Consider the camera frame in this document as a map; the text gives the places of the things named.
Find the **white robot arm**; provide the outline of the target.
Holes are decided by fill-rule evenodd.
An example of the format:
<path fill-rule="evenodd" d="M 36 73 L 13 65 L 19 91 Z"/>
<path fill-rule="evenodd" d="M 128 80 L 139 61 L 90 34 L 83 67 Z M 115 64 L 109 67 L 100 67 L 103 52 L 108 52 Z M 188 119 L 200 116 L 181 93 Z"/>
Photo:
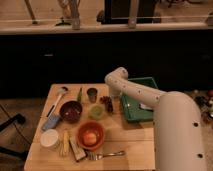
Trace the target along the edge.
<path fill-rule="evenodd" d="M 105 83 L 111 96 L 123 93 L 153 109 L 156 171 L 207 171 L 201 112 L 190 96 L 131 82 L 123 67 L 107 74 Z"/>

